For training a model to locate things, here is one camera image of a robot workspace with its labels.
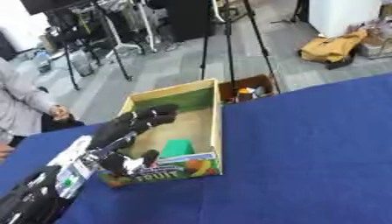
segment green block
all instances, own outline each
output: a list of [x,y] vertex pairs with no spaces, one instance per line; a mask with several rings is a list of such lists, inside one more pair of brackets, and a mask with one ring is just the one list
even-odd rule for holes
[[194,154],[191,141],[188,139],[173,139],[166,142],[166,145],[159,157],[174,158],[189,154]]

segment white wall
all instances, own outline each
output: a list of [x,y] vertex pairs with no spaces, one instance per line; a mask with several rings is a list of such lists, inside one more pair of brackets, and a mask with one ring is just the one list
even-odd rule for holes
[[35,47],[48,26],[44,14],[30,16],[20,1],[0,0],[0,27],[18,52]]
[[345,34],[349,25],[378,18],[381,5],[381,0],[311,0],[309,22],[334,38]]

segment fruit illustration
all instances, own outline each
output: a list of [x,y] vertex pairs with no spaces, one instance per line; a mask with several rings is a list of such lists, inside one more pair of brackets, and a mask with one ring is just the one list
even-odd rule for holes
[[191,159],[185,162],[185,168],[191,173],[192,178],[203,176],[210,167],[209,160]]

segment black robotic glove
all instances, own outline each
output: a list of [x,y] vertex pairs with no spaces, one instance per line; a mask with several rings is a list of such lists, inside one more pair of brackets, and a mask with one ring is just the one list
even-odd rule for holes
[[164,104],[125,113],[104,123],[93,134],[93,139],[87,150],[103,149],[132,131],[135,131],[137,135],[142,134],[150,127],[150,124],[155,127],[163,123],[172,123],[178,108],[179,106],[176,104]]
[[[116,175],[127,176],[133,173],[135,161],[130,157],[116,153],[116,150],[131,146],[137,135],[164,123],[172,123],[176,118],[175,104],[165,104],[153,108],[125,113],[111,122],[104,123],[93,135],[88,151],[95,151],[100,165]],[[159,156],[156,150],[149,150],[142,155],[143,166],[150,167]]]

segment desk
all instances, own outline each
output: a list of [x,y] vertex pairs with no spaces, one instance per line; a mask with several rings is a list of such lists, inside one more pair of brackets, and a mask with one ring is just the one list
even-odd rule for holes
[[[109,189],[91,178],[58,224],[390,223],[392,74],[223,109],[223,176]],[[34,136],[0,193],[95,127]]]

